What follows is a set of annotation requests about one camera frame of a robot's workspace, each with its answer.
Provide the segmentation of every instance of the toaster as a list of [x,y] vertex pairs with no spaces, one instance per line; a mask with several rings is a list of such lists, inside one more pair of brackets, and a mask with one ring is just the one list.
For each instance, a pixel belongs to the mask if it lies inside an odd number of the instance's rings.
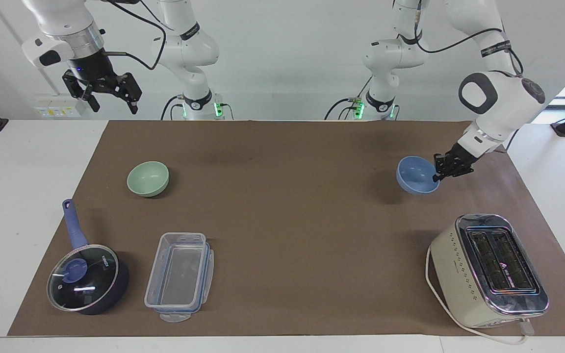
[[466,327],[524,321],[549,308],[518,236],[499,215],[462,215],[433,240],[431,255],[448,309]]

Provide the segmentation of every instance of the white table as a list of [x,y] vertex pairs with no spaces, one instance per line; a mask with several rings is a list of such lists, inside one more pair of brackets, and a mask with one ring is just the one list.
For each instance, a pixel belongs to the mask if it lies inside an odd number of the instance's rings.
[[[0,352],[565,352],[565,337],[533,337],[518,347],[424,335],[5,337],[60,223],[60,203],[74,194],[105,127],[105,121],[11,121],[0,132]],[[527,125],[510,156],[565,251],[565,139],[547,125]]]

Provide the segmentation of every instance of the bowl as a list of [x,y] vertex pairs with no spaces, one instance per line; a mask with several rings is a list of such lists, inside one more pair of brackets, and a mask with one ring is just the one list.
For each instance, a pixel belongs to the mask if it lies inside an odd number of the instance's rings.
[[439,181],[433,181],[435,166],[418,156],[402,158],[396,170],[396,179],[402,190],[413,195],[425,195],[437,190]]
[[128,174],[128,189],[143,197],[160,194],[169,184],[169,170],[163,163],[148,161],[137,165]]

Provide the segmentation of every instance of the clear plastic container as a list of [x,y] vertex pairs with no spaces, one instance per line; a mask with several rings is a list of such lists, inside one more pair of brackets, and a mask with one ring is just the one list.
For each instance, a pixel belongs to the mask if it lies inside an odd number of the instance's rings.
[[181,322],[206,303],[213,250],[201,233],[166,233],[156,250],[145,306],[167,322]]

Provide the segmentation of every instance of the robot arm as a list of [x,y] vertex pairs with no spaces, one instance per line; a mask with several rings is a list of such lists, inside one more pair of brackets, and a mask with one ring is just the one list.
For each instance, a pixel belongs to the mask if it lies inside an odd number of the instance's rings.
[[[397,39],[372,43],[363,58],[372,71],[372,85],[363,101],[368,105],[365,114],[372,118],[390,114],[399,85],[392,70],[422,65],[428,56],[419,30],[428,2],[394,0],[391,12]],[[514,67],[495,0],[444,0],[444,4],[451,25],[474,36],[488,71],[468,76],[459,88],[460,101],[477,116],[449,152],[435,154],[435,181],[473,172],[475,161],[531,121],[545,101],[540,86]]]
[[[421,10],[426,9],[429,0],[419,3],[419,0],[395,0],[391,15],[398,37],[372,43],[363,56],[363,63],[372,71],[370,89],[363,97],[365,118],[377,120],[389,116],[400,84],[393,70],[420,66],[429,56],[417,46],[414,35],[413,24],[416,18],[419,22],[422,21],[424,12]],[[421,34],[417,39],[426,46]]]
[[[453,27],[468,35],[503,28],[495,0],[447,0],[446,10]],[[477,117],[450,151],[434,155],[435,181],[473,172],[475,161],[531,121],[545,102],[542,88],[516,72],[504,31],[489,31],[474,39],[488,72],[467,76],[459,87],[459,98]]]
[[171,70],[182,85],[186,119],[222,119],[220,97],[208,86],[200,66],[213,65],[219,47],[195,20],[190,0],[159,0],[168,34],[159,63]]
[[[135,4],[139,0],[114,2]],[[67,89],[74,98],[87,101],[94,112],[99,110],[93,96],[97,92],[123,99],[135,114],[141,89],[132,74],[115,74],[104,54],[103,32],[84,3],[85,0],[23,0],[40,28],[38,34],[23,43],[23,53],[39,68],[66,61],[69,69],[62,78]]]

